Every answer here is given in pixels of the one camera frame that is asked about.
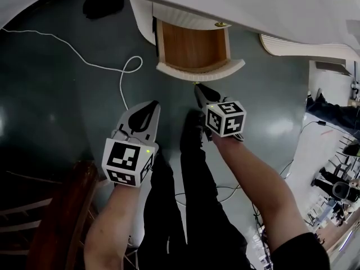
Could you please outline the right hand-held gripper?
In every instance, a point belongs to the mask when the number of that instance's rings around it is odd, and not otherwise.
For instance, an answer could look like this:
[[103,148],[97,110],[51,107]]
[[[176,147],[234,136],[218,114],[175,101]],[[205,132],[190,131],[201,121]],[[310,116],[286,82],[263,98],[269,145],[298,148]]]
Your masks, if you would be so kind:
[[202,124],[208,141],[212,141],[213,134],[244,140],[246,110],[239,101],[226,101],[229,96],[205,85],[195,85],[195,97],[203,113]]

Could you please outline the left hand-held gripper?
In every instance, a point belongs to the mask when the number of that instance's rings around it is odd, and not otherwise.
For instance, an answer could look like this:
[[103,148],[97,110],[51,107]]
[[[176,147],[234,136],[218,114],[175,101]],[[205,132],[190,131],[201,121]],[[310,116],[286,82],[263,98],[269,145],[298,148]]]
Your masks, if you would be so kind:
[[141,186],[159,149],[155,140],[160,110],[160,104],[153,100],[123,113],[103,152],[102,169],[110,182]]

